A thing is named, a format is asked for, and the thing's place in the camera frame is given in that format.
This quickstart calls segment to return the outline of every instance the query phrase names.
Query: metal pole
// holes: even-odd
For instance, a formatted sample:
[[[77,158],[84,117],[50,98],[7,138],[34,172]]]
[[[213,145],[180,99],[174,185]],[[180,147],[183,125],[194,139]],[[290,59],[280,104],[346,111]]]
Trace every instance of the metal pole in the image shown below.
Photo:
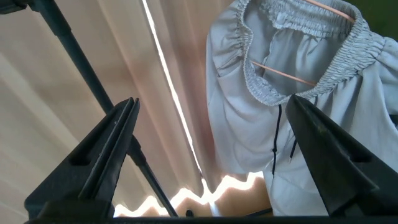
[[[57,3],[55,3],[54,0],[34,0],[33,3],[29,4],[29,6],[32,10],[39,12],[43,16],[52,32],[59,38],[104,112],[108,113],[111,111],[113,108],[112,101],[108,94],[106,94],[106,91],[96,76],[93,67],[91,67],[89,61],[84,55],[84,52],[80,48],[79,43],[76,41],[75,36],[72,34],[72,30],[61,10],[58,8]],[[159,185],[154,173],[149,167],[149,164],[146,162],[145,155],[142,153],[137,139],[132,136],[131,141],[132,144],[128,150],[129,155],[140,168],[149,185],[153,188],[156,196],[162,202],[169,215],[171,217],[177,217],[177,212],[175,212],[170,200],[164,194],[162,187]]]

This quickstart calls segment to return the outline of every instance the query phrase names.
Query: curtain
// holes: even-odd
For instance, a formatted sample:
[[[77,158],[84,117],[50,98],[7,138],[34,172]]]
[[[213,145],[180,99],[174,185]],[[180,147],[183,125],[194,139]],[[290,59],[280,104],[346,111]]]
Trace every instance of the curtain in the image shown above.
[[[134,135],[169,198],[181,189],[200,197],[206,190],[202,178],[214,192],[226,175],[215,162],[207,117],[205,45],[210,24],[230,2],[147,2],[178,108],[141,0],[57,1],[112,102],[140,98]],[[0,29],[0,217],[23,223],[24,199],[104,113],[39,13],[27,8],[1,15]],[[258,188],[266,194],[264,186]],[[114,204],[135,210],[148,196],[155,194],[127,157]],[[202,206],[186,204],[179,213]]]

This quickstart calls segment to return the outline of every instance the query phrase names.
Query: sunlight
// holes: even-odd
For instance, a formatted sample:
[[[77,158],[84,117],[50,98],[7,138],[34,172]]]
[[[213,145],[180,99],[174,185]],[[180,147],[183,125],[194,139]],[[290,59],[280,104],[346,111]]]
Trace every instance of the sunlight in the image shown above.
[[[241,182],[227,175],[223,178],[220,185],[217,187],[216,191],[213,194],[209,191],[206,181],[202,179],[201,181],[204,188],[204,193],[202,197],[195,195],[192,191],[188,189],[180,189],[180,191],[174,197],[172,197],[170,203],[172,204],[173,208],[177,208],[186,198],[190,198],[202,205],[205,205],[207,203],[212,204],[216,202],[229,188],[234,188],[238,190],[251,189],[256,177],[263,178],[262,172],[249,173],[248,180],[246,182]],[[148,211],[151,207],[155,208],[160,215],[168,215],[166,209],[159,205],[154,196],[148,196],[144,203],[142,203],[141,206],[133,212],[123,205],[117,205],[115,207],[114,217],[117,217],[121,214],[127,215],[129,217],[140,217],[145,214],[146,211]]]

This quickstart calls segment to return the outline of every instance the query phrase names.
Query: dark green wall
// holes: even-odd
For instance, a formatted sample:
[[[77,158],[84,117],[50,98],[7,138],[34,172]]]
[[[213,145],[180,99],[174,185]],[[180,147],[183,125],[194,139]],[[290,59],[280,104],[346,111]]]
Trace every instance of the dark green wall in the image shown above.
[[[355,5],[371,30],[398,40],[398,0],[345,0]]]

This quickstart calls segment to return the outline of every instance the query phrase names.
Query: fabric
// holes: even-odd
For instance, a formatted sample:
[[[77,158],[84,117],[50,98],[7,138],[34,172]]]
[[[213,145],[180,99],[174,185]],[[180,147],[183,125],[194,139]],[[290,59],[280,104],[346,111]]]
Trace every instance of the fabric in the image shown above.
[[[284,111],[291,94],[310,100],[398,170],[398,130],[390,119],[398,114],[398,44],[371,32],[351,4],[319,2],[355,23],[302,0],[241,0],[221,13],[207,38],[208,114],[218,164],[237,174],[262,170],[274,215],[327,215],[299,145],[289,163],[295,137]]]

